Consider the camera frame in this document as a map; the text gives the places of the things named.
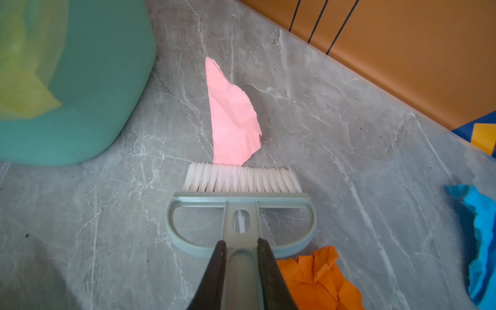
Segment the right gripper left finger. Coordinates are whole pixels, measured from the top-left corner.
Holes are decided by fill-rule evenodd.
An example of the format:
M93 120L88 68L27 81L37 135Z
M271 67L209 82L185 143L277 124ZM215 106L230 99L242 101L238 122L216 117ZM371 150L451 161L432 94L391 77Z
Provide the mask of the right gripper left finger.
M227 264L226 256L226 242L221 240L214 248L204 276L201 279L202 281L187 310L221 310L223 283Z

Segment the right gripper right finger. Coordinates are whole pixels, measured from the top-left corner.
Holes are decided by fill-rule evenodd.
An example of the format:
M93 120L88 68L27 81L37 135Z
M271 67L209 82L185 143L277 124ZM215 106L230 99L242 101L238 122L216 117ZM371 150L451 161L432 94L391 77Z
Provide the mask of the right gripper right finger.
M259 238L257 243L258 271L262 286L264 309L298 310L298 307L285 284L285 280L280 272L268 241Z

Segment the grey-blue hand brush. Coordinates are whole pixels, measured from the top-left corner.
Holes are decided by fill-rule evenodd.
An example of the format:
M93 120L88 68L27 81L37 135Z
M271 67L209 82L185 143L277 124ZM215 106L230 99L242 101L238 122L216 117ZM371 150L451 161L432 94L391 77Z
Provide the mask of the grey-blue hand brush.
M271 247L276 261L307 247L316 231L316 210L302 190L297 173L285 167L263 168L192 163L182 190L167 208L167 232L183 252L208 258L213 247L194 244L181 236L174 224L179 208L220 208L223 222L219 241L227 246L227 264L221 309L264 309L258 271L257 241L262 236L264 209L305 209L309 228L298 240Z

